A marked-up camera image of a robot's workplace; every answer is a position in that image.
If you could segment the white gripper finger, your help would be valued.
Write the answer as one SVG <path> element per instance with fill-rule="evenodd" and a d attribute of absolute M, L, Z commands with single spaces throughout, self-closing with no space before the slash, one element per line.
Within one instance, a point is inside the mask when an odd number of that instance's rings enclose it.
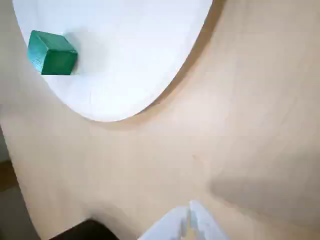
<path fill-rule="evenodd" d="M 187 232 L 188 207 L 178 206 L 154 223 L 139 240 L 181 240 Z"/>
<path fill-rule="evenodd" d="M 228 240 L 211 213 L 198 201 L 189 202 L 189 223 L 197 240 Z"/>

